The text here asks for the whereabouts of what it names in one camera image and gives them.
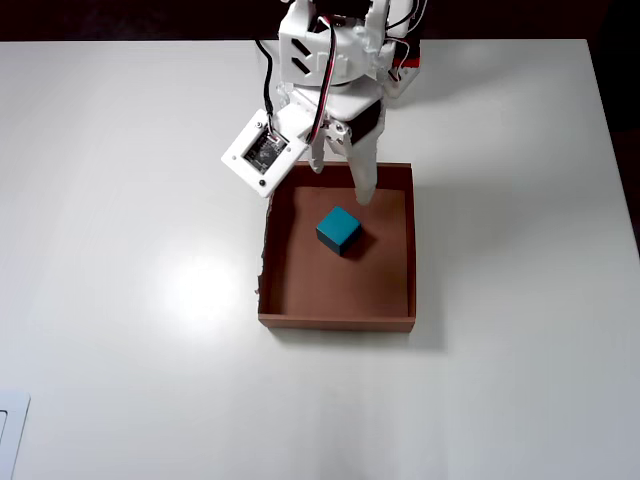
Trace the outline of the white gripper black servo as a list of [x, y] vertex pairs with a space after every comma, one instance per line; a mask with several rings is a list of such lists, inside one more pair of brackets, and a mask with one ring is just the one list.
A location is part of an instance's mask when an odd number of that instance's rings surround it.
[[[294, 138], [307, 143], [317, 107], [319, 87], [286, 85], [288, 101], [273, 120], [273, 144], [285, 148]], [[377, 185], [377, 150], [382, 133], [373, 130], [382, 113], [382, 87], [377, 82], [347, 82], [331, 86], [325, 97], [318, 132], [310, 144], [309, 165], [316, 174], [325, 166], [325, 141], [342, 148], [351, 145], [347, 161], [356, 200], [368, 205]]]

